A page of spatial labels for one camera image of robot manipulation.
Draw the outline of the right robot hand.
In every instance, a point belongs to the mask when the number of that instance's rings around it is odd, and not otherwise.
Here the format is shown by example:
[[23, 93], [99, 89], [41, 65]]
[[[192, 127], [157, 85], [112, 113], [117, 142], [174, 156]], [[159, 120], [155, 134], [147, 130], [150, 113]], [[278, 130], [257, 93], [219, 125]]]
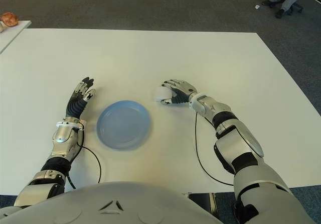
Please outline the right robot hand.
[[170, 98], [165, 98], [160, 101], [164, 105], [187, 103], [193, 95], [198, 93], [193, 85], [184, 80], [166, 80], [163, 82], [162, 87], [166, 87], [172, 91]]

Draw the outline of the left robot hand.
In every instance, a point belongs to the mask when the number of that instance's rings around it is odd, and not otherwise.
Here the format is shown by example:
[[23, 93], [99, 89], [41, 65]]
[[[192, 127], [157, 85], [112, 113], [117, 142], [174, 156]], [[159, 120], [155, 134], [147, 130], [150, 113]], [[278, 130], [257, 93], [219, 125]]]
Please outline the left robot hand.
[[66, 107], [66, 117], [80, 119], [89, 100], [95, 95], [96, 90], [91, 88], [94, 79], [86, 77], [77, 84]]

